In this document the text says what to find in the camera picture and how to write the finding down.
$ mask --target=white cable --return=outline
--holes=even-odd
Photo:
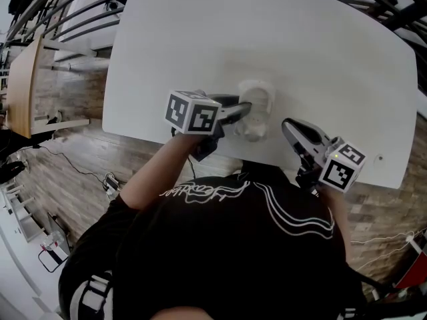
[[[368,241],[365,241],[365,242],[352,241],[352,243],[362,243],[362,244],[365,244],[365,243],[371,242],[371,241],[373,241],[373,240],[375,240],[375,239],[393,239],[393,238],[396,238],[397,236],[400,236],[400,235],[408,235],[408,234],[410,234],[410,233],[412,234],[412,239],[414,239],[415,237],[417,237],[417,236],[418,236],[421,232],[423,232],[424,230],[427,230],[427,227],[425,227],[425,228],[423,228],[423,229],[421,229],[421,230],[417,231],[416,233],[414,233],[413,231],[409,231],[409,232],[407,232],[407,233],[398,233],[396,236],[393,236],[393,237],[376,237],[376,238],[373,238],[373,239],[369,239]],[[395,253],[396,251],[400,251],[400,250],[402,250],[402,249],[403,249],[403,248],[405,248],[405,246],[407,246],[408,244],[410,244],[410,241],[408,241],[408,242],[407,242],[403,247],[401,247],[401,248],[399,248],[399,249],[395,249],[395,250],[393,250],[393,251],[391,251],[391,252],[389,252],[389,253],[386,253],[386,254],[384,254],[384,255],[378,256],[377,258],[375,258],[375,259],[373,259],[373,260],[371,260],[371,261],[369,261],[369,262],[367,262],[367,263],[363,264],[363,266],[361,266],[361,267],[357,268],[357,269],[356,269],[356,271],[361,270],[361,268],[363,268],[363,267],[367,266],[368,264],[371,264],[372,262],[375,262],[375,261],[379,260],[380,258],[390,256],[391,254]]]
[[[352,243],[365,244],[365,243],[369,243],[371,241],[375,241],[377,239],[393,239],[393,238],[396,238],[396,237],[401,236],[401,235],[408,235],[410,233],[414,233],[414,232],[413,231],[409,231],[407,233],[398,233],[396,236],[393,236],[393,237],[375,237],[375,238],[369,239],[367,241],[351,241],[351,242]]]
[[[375,259],[373,259],[373,260],[371,260],[371,261],[369,261],[369,262],[367,262],[367,263],[363,264],[363,266],[361,266],[361,267],[357,268],[357,269],[356,269],[356,271],[361,270],[361,268],[363,268],[363,267],[367,266],[368,264],[370,264],[370,263],[372,263],[372,262],[375,262],[375,261],[379,260],[380,258],[390,256],[391,254],[395,253],[396,251],[400,251],[400,250],[402,250],[402,249],[403,249],[403,248],[405,248],[405,246],[407,246],[408,244],[410,244],[410,242],[407,242],[403,247],[401,247],[401,248],[399,248],[399,249],[395,249],[395,250],[393,250],[393,251],[391,251],[391,252],[389,252],[389,253],[387,253],[387,254],[384,254],[384,255],[378,256],[377,258],[375,258]]]
[[[107,177],[113,178],[115,180],[115,176],[112,172],[108,172],[107,174],[105,174],[104,179],[107,179]]]
[[[419,230],[417,233],[415,233],[414,234],[414,232],[413,231],[409,231],[409,232],[407,232],[407,233],[403,233],[403,232],[401,232],[401,233],[398,233],[397,235],[395,235],[395,236],[393,236],[393,237],[375,237],[375,238],[372,238],[372,239],[369,239],[369,240],[367,240],[367,241],[350,241],[350,242],[352,242],[352,243],[359,243],[359,244],[365,244],[365,243],[369,243],[369,242],[371,242],[371,241],[375,241],[376,239],[394,239],[394,238],[396,238],[397,236],[401,236],[401,235],[409,235],[410,233],[412,233],[413,235],[414,235],[414,237],[416,237],[416,236],[418,236],[421,232],[423,232],[424,230],[427,230],[427,227],[425,227],[425,228],[423,228],[423,229],[421,229],[421,230]]]

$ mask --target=wooden floor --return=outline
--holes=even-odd
[[[56,109],[65,119],[90,117],[91,125],[61,132],[61,137],[43,145],[52,152],[64,152],[84,172],[94,172],[100,180],[111,171],[120,181],[127,181],[159,149],[157,143],[131,139],[102,131],[103,94],[109,59],[80,57],[63,63],[71,64],[70,72],[41,71],[36,94],[37,114],[53,115]],[[105,212],[107,196],[101,183],[92,175],[77,173],[61,155],[45,149],[21,152],[30,165],[18,183],[35,202],[30,211],[42,224],[47,224],[46,211],[58,215],[76,240]],[[347,194],[352,239],[393,236],[399,232],[427,227],[427,121],[417,119],[416,135],[404,183],[400,190],[356,184]],[[198,177],[224,176],[240,167],[240,162],[212,155],[195,163]],[[191,179],[188,164],[179,181]],[[354,245],[351,266],[358,268],[379,255],[400,248],[405,236],[391,241],[373,241]],[[364,267],[361,272],[384,279],[405,250]]]

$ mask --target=black cable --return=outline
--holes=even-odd
[[[98,178],[98,176],[95,174],[95,173],[92,173],[92,172],[81,172],[81,171],[79,171],[77,168],[75,168],[74,167],[74,165],[71,163],[71,161],[65,156],[65,154],[64,153],[62,153],[62,152],[59,152],[59,153],[54,153],[54,152],[52,152],[49,148],[47,148],[47,147],[44,147],[44,146],[40,146],[40,145],[34,145],[33,146],[33,148],[44,148],[44,149],[46,149],[50,154],[53,154],[53,155],[62,155],[62,156],[64,156],[64,158],[65,158],[65,160],[67,160],[68,161],[68,163],[70,164],[70,166],[72,167],[72,168],[74,168],[77,172],[79,172],[80,174],[84,174],[84,175],[93,175],[101,184],[102,184],[102,187],[105,189],[105,184],[104,184],[104,182],[100,179],[100,178]]]
[[[188,160],[189,165],[190,165],[190,167],[191,167],[191,172],[193,172],[193,178],[195,179],[195,173],[194,173],[193,163],[191,162],[191,160],[190,160],[189,158],[188,158],[187,160]]]
[[[11,131],[9,128],[7,128],[5,125],[3,125],[3,126],[4,126],[4,128],[8,129],[8,130],[11,132],[11,136],[9,136],[9,141],[7,142],[6,147],[5,147],[5,148],[3,148],[3,149],[0,151],[0,153],[1,153],[2,151],[4,151],[6,148],[8,148],[8,146],[11,144],[11,139],[12,139],[12,131]]]

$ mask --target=red object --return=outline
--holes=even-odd
[[[427,256],[424,252],[419,254],[414,264],[397,283],[396,288],[407,288],[420,285],[427,279]]]

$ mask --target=black t-shirt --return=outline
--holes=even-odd
[[[117,319],[177,306],[213,319],[336,319],[362,299],[329,209],[290,184],[206,177],[140,213],[118,198],[63,270],[63,309],[81,282],[108,269]]]

